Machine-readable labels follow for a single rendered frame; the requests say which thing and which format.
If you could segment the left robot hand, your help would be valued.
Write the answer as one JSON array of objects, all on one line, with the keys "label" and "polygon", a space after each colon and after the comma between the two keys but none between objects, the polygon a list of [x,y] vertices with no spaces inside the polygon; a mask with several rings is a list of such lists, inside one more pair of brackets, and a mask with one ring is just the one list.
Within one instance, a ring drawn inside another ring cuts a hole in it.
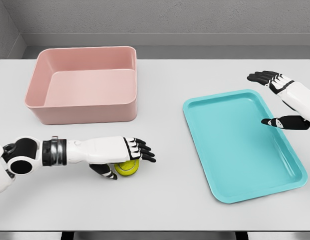
[{"label": "left robot hand", "polygon": [[117,175],[111,170],[110,164],[128,161],[146,160],[156,162],[155,155],[146,143],[134,137],[112,136],[93,139],[89,150],[89,167],[99,175],[111,180],[117,180]]}]

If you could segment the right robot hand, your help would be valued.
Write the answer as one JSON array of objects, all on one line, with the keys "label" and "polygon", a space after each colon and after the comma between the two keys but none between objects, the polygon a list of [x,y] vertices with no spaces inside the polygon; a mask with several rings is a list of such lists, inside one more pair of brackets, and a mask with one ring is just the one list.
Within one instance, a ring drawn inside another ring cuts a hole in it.
[{"label": "right robot hand", "polygon": [[269,88],[282,102],[298,115],[264,118],[261,123],[284,130],[307,130],[310,128],[310,89],[298,81],[273,71],[256,71],[247,76],[250,82]]}]

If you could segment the yellow-green tennis ball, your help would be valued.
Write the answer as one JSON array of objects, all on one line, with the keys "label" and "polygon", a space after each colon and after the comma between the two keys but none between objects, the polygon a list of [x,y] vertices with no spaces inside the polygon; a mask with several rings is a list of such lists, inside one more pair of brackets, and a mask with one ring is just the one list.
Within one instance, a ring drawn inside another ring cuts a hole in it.
[{"label": "yellow-green tennis ball", "polygon": [[122,176],[131,176],[138,170],[139,160],[129,160],[122,163],[116,163],[114,164],[114,168],[117,173]]}]

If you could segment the pink basket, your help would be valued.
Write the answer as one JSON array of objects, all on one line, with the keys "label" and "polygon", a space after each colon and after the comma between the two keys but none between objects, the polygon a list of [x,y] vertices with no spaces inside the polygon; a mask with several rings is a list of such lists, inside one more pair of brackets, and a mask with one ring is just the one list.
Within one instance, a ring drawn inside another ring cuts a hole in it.
[{"label": "pink basket", "polygon": [[45,125],[129,122],[137,116],[137,56],[130,46],[42,51],[25,105]]}]

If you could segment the blue tray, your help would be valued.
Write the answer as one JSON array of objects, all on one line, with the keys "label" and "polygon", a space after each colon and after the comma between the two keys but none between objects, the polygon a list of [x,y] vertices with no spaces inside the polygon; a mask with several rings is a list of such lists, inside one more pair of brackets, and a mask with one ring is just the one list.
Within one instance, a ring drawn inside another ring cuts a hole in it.
[{"label": "blue tray", "polygon": [[250,89],[201,96],[183,104],[214,197],[237,203],[302,187],[307,172],[272,113]]}]

